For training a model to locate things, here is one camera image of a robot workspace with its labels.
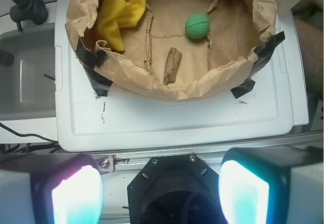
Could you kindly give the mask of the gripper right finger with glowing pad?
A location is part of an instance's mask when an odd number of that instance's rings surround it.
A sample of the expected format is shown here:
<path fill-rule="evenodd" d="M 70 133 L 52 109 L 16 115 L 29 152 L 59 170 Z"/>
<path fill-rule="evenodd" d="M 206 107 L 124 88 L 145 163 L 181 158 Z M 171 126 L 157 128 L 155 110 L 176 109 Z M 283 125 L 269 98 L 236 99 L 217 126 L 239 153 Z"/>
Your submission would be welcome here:
<path fill-rule="evenodd" d="M 323 223 L 323 149 L 231 148 L 218 189 L 228 223 Z"/>

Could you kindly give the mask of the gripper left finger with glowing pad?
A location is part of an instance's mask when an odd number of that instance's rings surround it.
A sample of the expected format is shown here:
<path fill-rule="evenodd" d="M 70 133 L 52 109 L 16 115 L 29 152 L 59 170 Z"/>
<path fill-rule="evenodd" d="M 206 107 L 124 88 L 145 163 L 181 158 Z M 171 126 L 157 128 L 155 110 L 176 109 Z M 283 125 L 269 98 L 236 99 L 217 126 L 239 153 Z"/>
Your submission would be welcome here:
<path fill-rule="evenodd" d="M 98 223 L 102 208 L 90 155 L 1 155 L 1 223 Z"/>

